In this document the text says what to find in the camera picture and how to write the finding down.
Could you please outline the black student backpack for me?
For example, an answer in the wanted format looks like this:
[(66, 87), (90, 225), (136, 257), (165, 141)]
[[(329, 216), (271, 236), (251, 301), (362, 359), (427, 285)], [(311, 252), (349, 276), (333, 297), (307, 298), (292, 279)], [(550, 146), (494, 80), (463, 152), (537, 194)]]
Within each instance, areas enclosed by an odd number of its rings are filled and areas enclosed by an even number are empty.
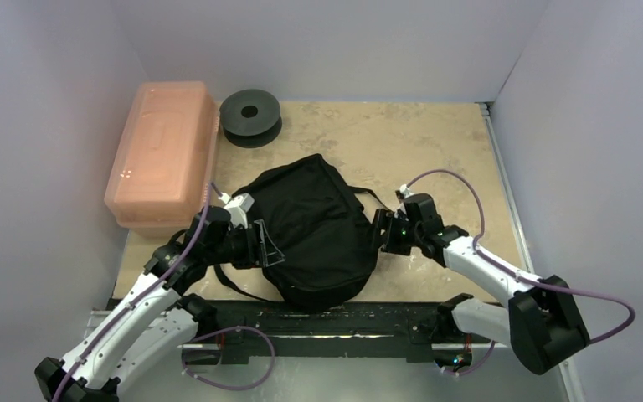
[(378, 249), (357, 198), (361, 191), (320, 154), (264, 171), (235, 191), (253, 198), (248, 218), (264, 221), (285, 256), (262, 274), (287, 304), (324, 311), (353, 299), (368, 283)]

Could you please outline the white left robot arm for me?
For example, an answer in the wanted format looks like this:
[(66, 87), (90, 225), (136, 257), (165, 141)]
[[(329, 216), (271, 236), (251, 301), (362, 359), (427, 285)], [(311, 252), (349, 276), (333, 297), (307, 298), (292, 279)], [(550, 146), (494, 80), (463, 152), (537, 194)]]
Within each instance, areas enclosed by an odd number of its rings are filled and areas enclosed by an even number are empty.
[(61, 358), (44, 358), (34, 370), (47, 401), (117, 401), (127, 384), (169, 350), (210, 340), (218, 348), (228, 332), (217, 310), (188, 289), (213, 265), (267, 268), (285, 255), (265, 222), (245, 212), (206, 206), (189, 229), (155, 249), (135, 285), (104, 321)]

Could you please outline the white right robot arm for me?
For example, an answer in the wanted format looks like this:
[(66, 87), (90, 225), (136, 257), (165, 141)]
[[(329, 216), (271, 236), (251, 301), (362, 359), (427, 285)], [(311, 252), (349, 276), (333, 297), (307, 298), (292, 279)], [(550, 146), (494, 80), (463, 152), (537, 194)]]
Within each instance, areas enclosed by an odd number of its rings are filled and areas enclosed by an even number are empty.
[(417, 248), (495, 299), (488, 303), (460, 294), (440, 303), (435, 327), (442, 338), (472, 334), (503, 344), (534, 374), (545, 374), (589, 346), (587, 327), (563, 279), (541, 278), (513, 265), (499, 268), (467, 231), (443, 223), (428, 194), (406, 196), (394, 211), (377, 210), (373, 230), (373, 243), (382, 252), (410, 255)]

